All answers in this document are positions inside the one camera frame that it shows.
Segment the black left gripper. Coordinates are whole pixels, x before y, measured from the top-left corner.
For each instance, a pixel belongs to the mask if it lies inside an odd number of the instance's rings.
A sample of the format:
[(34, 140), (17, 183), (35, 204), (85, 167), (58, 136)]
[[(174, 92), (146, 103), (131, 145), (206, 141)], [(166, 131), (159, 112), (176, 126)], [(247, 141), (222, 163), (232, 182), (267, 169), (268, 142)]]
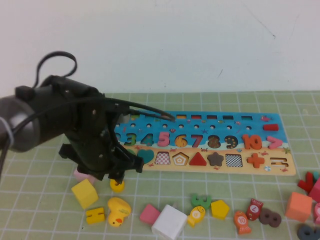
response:
[(107, 99), (95, 87), (49, 76), (40, 87), (19, 86), (14, 94), (14, 149), (26, 152), (59, 135), (62, 158), (79, 172), (122, 184), (127, 170), (143, 171), (144, 159), (119, 143), (115, 127), (129, 106)]

